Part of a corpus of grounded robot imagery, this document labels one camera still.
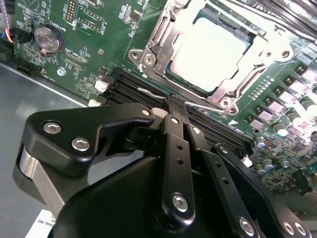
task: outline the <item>cpu socket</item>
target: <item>cpu socket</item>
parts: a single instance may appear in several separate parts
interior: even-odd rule
[[[255,20],[225,0],[168,0],[146,47],[131,49],[129,58],[197,106],[236,115],[237,102],[267,68],[293,57],[273,24],[260,19],[254,27],[248,17]]]

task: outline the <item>motherboard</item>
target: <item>motherboard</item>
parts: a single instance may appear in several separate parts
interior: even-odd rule
[[[315,10],[297,7],[317,29]],[[16,26],[33,34],[15,46],[22,72],[90,106],[177,94],[205,134],[217,123],[236,134],[232,144],[251,140],[245,164],[276,194],[297,189],[317,213],[314,43],[226,0],[17,0]],[[118,69],[134,79],[110,82]]]

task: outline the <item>white label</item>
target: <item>white label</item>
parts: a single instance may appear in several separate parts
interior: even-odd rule
[[[235,120],[232,120],[231,122],[229,122],[228,125],[236,125],[236,124],[239,124],[239,122],[235,121]]]
[[[54,224],[55,218],[52,213],[43,209],[25,238],[47,238]]]

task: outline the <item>black mechanical linkage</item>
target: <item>black mechanical linkage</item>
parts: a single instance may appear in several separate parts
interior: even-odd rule
[[[28,118],[13,177],[55,215],[50,238],[311,237],[236,153],[190,124],[180,98],[164,103],[164,117],[133,103]],[[143,158],[87,183],[91,164],[136,149]]]

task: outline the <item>electrolytic capacitor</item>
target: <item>electrolytic capacitor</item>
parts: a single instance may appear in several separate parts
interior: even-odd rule
[[[257,166],[256,166],[256,169],[257,169],[258,175],[260,175],[260,176],[266,175],[266,171],[265,171],[263,165],[257,165]]]
[[[288,135],[287,129],[282,124],[275,125],[273,129],[276,132],[276,134],[280,137],[285,137]]]
[[[259,149],[265,148],[265,141],[264,141],[264,138],[262,136],[258,136],[256,138],[256,145]]]
[[[304,101],[302,106],[309,114],[317,114],[317,105],[312,100]]]
[[[298,113],[291,113],[287,116],[294,126],[300,126],[304,123],[304,120]]]
[[[272,164],[272,160],[270,160],[270,159],[263,160],[262,164],[263,164],[265,171],[267,171],[267,172],[274,168],[274,166]]]

